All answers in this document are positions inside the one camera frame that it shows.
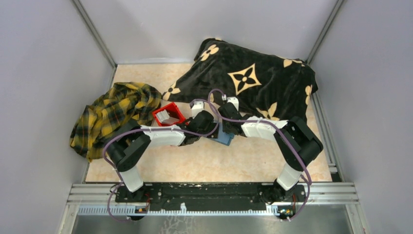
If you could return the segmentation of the blue card holder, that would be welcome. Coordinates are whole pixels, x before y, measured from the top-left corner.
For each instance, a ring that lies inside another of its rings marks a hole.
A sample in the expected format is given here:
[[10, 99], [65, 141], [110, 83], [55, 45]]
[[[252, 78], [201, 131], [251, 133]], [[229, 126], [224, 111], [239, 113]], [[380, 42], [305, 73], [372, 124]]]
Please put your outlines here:
[[223, 131], [223, 125], [220, 122], [218, 129], [213, 134], [208, 136], [207, 138], [212, 140], [212, 141], [223, 144], [225, 146], [229, 146], [234, 137], [235, 137], [235, 135], [233, 133], [225, 133]]

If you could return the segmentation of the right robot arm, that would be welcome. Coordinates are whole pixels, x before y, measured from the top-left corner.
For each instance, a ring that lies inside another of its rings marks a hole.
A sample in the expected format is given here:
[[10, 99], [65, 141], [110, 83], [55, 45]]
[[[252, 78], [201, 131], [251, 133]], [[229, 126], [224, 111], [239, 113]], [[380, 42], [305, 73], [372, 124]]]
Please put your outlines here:
[[254, 137], [277, 143], [285, 165], [271, 188], [262, 191], [266, 203], [293, 198], [294, 187], [307, 166], [323, 150], [323, 144], [299, 117], [290, 120], [268, 120], [251, 115], [242, 116], [235, 105], [228, 102], [219, 107], [223, 131], [243, 137]]

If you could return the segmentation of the red plastic bin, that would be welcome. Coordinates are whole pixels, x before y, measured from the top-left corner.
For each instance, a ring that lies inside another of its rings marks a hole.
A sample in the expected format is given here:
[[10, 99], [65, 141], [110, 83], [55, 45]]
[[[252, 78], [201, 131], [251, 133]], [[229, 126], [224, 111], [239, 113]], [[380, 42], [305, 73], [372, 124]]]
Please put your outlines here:
[[180, 124], [186, 120], [174, 102], [154, 111], [152, 115], [156, 123], [162, 127]]

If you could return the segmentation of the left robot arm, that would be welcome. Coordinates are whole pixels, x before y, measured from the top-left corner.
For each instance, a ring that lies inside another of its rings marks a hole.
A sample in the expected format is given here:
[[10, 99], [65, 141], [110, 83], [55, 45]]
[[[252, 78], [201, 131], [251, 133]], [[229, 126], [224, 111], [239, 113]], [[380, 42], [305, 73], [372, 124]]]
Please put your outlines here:
[[145, 198], [146, 188], [137, 163], [147, 149], [160, 146], [187, 146], [201, 137], [216, 138], [219, 123], [208, 111], [201, 111], [182, 123], [170, 126], [146, 126], [128, 121], [121, 126], [103, 148], [121, 179], [121, 187], [135, 202]]

